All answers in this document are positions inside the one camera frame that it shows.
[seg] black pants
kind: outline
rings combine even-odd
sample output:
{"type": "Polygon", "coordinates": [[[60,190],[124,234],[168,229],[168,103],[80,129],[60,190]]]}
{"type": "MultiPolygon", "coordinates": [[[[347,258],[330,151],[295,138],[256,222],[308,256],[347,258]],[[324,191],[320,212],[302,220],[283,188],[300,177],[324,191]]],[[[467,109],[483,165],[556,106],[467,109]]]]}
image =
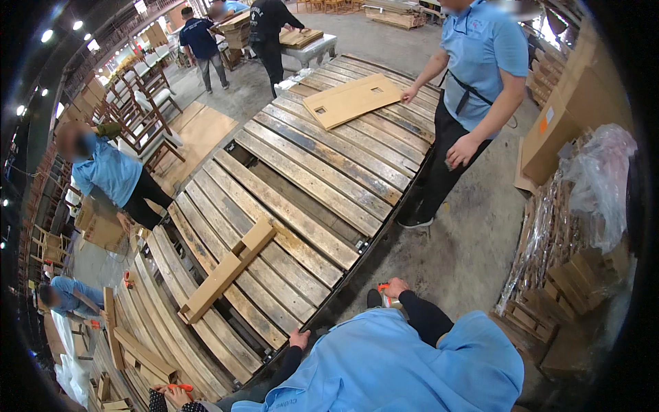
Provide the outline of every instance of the black pants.
{"type": "Polygon", "coordinates": [[[270,88],[272,97],[276,98],[275,84],[284,80],[284,68],[281,65],[281,44],[279,38],[272,38],[262,42],[252,42],[252,50],[256,56],[261,59],[261,63],[266,67],[268,77],[270,77],[270,88]]]}
{"type": "Polygon", "coordinates": [[[454,170],[449,170],[445,163],[446,152],[467,133],[469,131],[465,130],[446,109],[442,92],[435,110],[435,143],[432,147],[432,157],[419,172],[416,186],[400,211],[401,220],[414,218],[419,222],[430,221],[460,176],[474,164],[491,142],[485,140],[481,143],[466,167],[460,164],[454,170]]]}
{"type": "Polygon", "coordinates": [[[165,209],[174,201],[163,192],[149,172],[142,169],[140,179],[137,180],[137,186],[135,186],[128,202],[126,202],[124,210],[128,212],[134,221],[149,230],[153,230],[162,218],[151,209],[145,199],[149,199],[165,209]]]}

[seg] worker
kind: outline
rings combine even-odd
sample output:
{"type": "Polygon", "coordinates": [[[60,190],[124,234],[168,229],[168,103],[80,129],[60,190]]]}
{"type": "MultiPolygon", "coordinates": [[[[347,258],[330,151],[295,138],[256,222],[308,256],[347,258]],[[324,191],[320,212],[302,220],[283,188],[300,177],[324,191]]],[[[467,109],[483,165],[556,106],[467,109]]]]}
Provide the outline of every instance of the worker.
{"type": "Polygon", "coordinates": [[[237,13],[249,9],[249,6],[235,0],[217,0],[210,5],[208,15],[220,24],[231,20],[237,13]]]}
{"type": "Polygon", "coordinates": [[[282,27],[288,30],[297,28],[301,32],[307,31],[288,10],[281,0],[256,0],[250,9],[250,35],[249,41],[256,56],[266,67],[270,77],[272,97],[276,98],[275,84],[284,79],[284,68],[281,64],[281,44],[279,32],[282,27]]]}
{"type": "Polygon", "coordinates": [[[89,317],[100,316],[107,322],[103,292],[79,280],[55,276],[50,285],[46,283],[39,285],[39,299],[53,312],[90,328],[92,320],[88,319],[89,317]]]}
{"type": "Polygon", "coordinates": [[[59,154],[73,163],[71,175],[82,194],[91,195],[106,212],[123,209],[124,212],[119,210],[116,214],[126,232],[130,232],[131,227],[129,216],[153,230],[161,217],[145,199],[165,209],[173,199],[162,191],[137,159],[108,144],[120,133],[118,123],[90,127],[82,121],[72,120],[61,127],[55,144],[59,154]]]}
{"type": "Polygon", "coordinates": [[[474,311],[453,324],[399,278],[385,294],[401,301],[409,323],[369,291],[369,310],[321,336],[304,361],[308,334],[291,334],[277,371],[285,380],[265,396],[238,391],[216,404],[190,402],[180,390],[164,396],[195,412],[511,410],[524,364],[494,322],[474,311]]]}
{"type": "Polygon", "coordinates": [[[179,43],[183,46],[183,51],[188,56],[190,64],[193,66],[199,64],[207,93],[213,94],[213,88],[210,85],[211,64],[215,67],[222,88],[224,90],[228,89],[229,81],[224,72],[224,65],[219,55],[215,36],[208,32],[212,29],[213,23],[205,18],[195,18],[192,7],[183,7],[181,16],[185,20],[185,26],[179,34],[179,43]]]}
{"type": "Polygon", "coordinates": [[[440,0],[448,17],[442,42],[412,86],[419,89],[445,68],[445,90],[435,112],[432,157],[397,221],[428,226],[460,176],[485,151],[525,97],[529,51],[522,28],[485,0],[440,0]]]}

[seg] black shoe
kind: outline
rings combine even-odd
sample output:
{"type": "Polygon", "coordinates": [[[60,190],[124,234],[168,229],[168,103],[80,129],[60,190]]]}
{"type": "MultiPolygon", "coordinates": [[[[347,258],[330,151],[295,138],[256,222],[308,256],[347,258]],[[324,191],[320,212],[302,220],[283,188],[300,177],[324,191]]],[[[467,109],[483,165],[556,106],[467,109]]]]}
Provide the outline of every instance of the black shoe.
{"type": "Polygon", "coordinates": [[[396,223],[403,226],[405,229],[414,229],[416,227],[425,227],[432,225],[435,218],[430,218],[428,221],[418,221],[416,218],[411,217],[408,219],[396,219],[396,223]]]}
{"type": "Polygon", "coordinates": [[[382,306],[382,296],[375,289],[371,289],[366,295],[366,308],[373,309],[378,306],[382,306]]]}

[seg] white label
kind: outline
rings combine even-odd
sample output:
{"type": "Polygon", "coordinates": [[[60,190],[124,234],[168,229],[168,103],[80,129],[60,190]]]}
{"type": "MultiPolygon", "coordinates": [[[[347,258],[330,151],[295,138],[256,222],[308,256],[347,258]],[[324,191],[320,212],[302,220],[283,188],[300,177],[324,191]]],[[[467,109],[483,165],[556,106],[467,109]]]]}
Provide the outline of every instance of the white label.
{"type": "Polygon", "coordinates": [[[545,116],[545,119],[547,119],[547,124],[552,122],[552,119],[554,118],[554,107],[550,107],[549,110],[547,110],[547,115],[545,116]]]}

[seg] navy blue shirt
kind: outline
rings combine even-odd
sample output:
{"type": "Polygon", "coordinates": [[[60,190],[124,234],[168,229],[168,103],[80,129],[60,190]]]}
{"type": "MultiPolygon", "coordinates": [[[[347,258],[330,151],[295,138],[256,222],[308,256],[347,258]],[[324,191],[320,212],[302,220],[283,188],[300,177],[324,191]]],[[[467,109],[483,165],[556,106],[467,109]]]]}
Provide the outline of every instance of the navy blue shirt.
{"type": "Polygon", "coordinates": [[[202,18],[186,21],[179,34],[181,45],[189,45],[197,59],[210,59],[218,52],[215,38],[208,32],[212,26],[213,23],[202,18]]]}

